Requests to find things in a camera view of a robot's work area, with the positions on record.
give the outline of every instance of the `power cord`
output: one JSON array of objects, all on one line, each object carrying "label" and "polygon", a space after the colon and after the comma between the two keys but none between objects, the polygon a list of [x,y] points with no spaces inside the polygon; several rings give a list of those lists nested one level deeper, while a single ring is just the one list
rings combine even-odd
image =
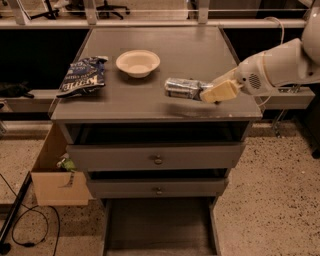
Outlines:
[{"label": "power cord", "polygon": [[[5,177],[4,177],[1,173],[0,173],[0,176],[1,176],[1,178],[4,180],[4,182],[7,184],[8,188],[11,190],[11,192],[17,197],[17,194],[14,192],[14,190],[12,189],[12,187],[10,186],[10,184],[8,183],[8,181],[5,179]],[[24,247],[27,247],[27,248],[28,248],[28,247],[34,247],[34,246],[36,246],[36,245],[38,245],[38,244],[40,244],[40,243],[42,243],[42,242],[44,242],[44,241],[46,240],[46,237],[47,237],[48,231],[49,231],[49,221],[48,221],[48,218],[47,218],[42,212],[40,212],[40,211],[38,211],[38,210],[35,210],[35,208],[38,208],[39,205],[33,206],[33,207],[31,207],[31,208],[28,207],[28,206],[26,206],[26,205],[24,205],[24,204],[22,204],[22,203],[21,203],[21,205],[22,205],[23,207],[27,208],[27,210],[19,216],[19,218],[15,221],[15,223],[14,223],[14,225],[13,225],[13,227],[12,227],[12,233],[11,233],[12,241],[13,241],[14,243],[16,243],[17,245],[24,246]],[[60,237],[60,216],[59,216],[59,213],[58,213],[58,211],[56,210],[56,208],[54,208],[54,207],[52,207],[52,206],[48,206],[48,207],[51,208],[51,209],[55,212],[56,217],[57,217],[57,221],[58,221],[57,238],[56,238],[56,243],[55,243],[54,251],[53,251],[53,256],[55,256],[55,255],[56,255],[56,251],[57,251],[57,247],[58,247],[59,237]],[[38,241],[38,242],[25,242],[25,243],[18,242],[17,239],[14,237],[14,230],[15,230],[18,222],[21,220],[21,218],[22,218],[23,216],[25,216],[25,215],[26,215],[28,212],[30,212],[30,211],[36,212],[36,213],[40,214],[40,215],[44,218],[44,220],[45,220],[45,222],[46,222],[46,231],[45,231],[45,234],[44,234],[44,236],[42,237],[42,239],[41,239],[40,241]]]}]

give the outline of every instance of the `terrazzo floor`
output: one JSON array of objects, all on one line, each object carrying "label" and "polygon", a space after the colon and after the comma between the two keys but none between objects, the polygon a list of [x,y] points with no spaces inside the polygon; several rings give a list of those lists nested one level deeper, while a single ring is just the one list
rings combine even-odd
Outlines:
[{"label": "terrazzo floor", "polygon": [[[0,139],[0,173],[17,192],[25,173],[32,168],[49,123],[7,124],[8,133]],[[268,123],[258,123],[246,140],[247,147],[230,183],[215,208],[215,225],[222,256],[317,256],[320,255],[320,160],[311,156],[310,142],[299,123],[281,124],[282,138],[276,138]],[[0,203],[13,200],[0,180]],[[32,185],[25,205],[36,205]],[[57,207],[60,236],[56,256],[99,255],[102,223],[100,204],[91,200],[85,207]],[[16,245],[11,238],[8,256],[53,255],[58,230],[52,209],[39,208],[49,220],[44,242],[32,248]],[[20,208],[20,215],[25,209]],[[20,242],[38,241],[45,222],[30,213],[15,229]],[[120,250],[108,255],[210,255],[205,250]]]}]

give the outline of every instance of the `white bowl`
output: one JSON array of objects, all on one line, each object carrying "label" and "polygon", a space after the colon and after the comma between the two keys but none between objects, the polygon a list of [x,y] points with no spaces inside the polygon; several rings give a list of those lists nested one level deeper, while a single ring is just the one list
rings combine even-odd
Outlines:
[{"label": "white bowl", "polygon": [[121,54],[116,61],[116,65],[129,76],[142,78],[149,75],[160,65],[160,59],[153,52],[134,50]]}]

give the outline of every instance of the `wooden drawer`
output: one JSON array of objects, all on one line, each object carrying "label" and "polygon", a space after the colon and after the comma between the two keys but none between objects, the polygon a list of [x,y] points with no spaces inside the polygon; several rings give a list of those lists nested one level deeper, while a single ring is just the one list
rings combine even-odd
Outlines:
[{"label": "wooden drawer", "polygon": [[67,152],[83,170],[159,170],[235,167],[243,143],[183,146],[69,145]]},{"label": "wooden drawer", "polygon": [[203,197],[222,194],[227,179],[89,180],[94,198]]}]

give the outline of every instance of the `drawer handle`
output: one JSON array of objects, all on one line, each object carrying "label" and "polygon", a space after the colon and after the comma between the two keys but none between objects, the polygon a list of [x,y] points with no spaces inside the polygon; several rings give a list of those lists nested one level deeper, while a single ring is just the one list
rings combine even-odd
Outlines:
[{"label": "drawer handle", "polygon": [[161,159],[161,156],[160,155],[157,155],[156,157],[155,157],[155,159],[154,159],[154,163],[156,164],[156,165],[160,165],[160,164],[162,164],[162,159]]},{"label": "drawer handle", "polygon": [[156,188],[155,190],[156,190],[157,196],[161,196],[162,195],[163,192],[162,192],[161,188]]}]

